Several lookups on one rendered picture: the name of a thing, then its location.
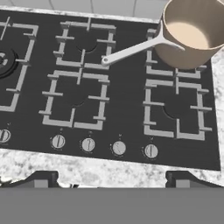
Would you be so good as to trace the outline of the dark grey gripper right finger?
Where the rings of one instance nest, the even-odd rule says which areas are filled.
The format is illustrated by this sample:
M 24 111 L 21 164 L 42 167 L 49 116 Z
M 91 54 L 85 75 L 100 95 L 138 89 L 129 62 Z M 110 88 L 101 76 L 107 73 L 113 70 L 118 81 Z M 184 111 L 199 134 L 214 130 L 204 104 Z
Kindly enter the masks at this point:
M 216 184 L 198 179 L 189 171 L 167 171 L 165 178 L 166 188 L 216 187 Z

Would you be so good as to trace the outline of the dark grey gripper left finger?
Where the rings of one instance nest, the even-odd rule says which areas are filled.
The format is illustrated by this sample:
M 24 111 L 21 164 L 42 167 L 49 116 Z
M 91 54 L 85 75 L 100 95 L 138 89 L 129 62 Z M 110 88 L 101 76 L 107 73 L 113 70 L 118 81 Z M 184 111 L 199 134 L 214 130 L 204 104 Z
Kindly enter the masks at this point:
M 57 171 L 35 171 L 28 178 L 9 184 L 9 187 L 19 188 L 54 188 L 58 187 Z

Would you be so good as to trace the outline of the round silver hob knob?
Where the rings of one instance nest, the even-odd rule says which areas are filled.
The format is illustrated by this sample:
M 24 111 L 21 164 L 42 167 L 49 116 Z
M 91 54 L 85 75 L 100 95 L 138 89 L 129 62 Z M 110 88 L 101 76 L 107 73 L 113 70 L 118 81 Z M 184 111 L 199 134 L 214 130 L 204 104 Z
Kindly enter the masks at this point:
M 158 147 L 154 144 L 148 144 L 144 148 L 144 154 L 147 158 L 156 158 L 158 156 Z
M 87 137 L 85 138 L 82 142 L 81 142 L 81 148 L 85 151 L 85 152 L 91 152 L 94 150 L 95 148 L 95 140 L 91 137 Z
M 11 139 L 11 133 L 7 129 L 0 129 L 0 143 L 7 143 Z
M 116 155 L 121 156 L 126 151 L 126 145 L 122 141 L 116 141 L 113 143 L 112 150 Z
M 62 135 L 56 135 L 51 140 L 51 145 L 54 149 L 60 150 L 65 146 L 66 139 Z

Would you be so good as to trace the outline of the black gas hob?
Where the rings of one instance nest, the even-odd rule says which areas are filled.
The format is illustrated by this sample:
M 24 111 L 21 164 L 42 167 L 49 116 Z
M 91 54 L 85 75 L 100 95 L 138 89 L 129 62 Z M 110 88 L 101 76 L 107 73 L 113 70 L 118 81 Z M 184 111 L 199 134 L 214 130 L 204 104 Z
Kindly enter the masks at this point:
M 102 57 L 150 39 L 152 23 L 0 10 L 1 148 L 217 171 L 221 167 L 210 65 L 167 66 L 149 50 Z M 66 139 L 56 150 L 51 140 Z M 95 148 L 81 142 L 91 137 Z M 126 145 L 116 155 L 116 141 Z M 155 158 L 144 148 L 154 144 Z

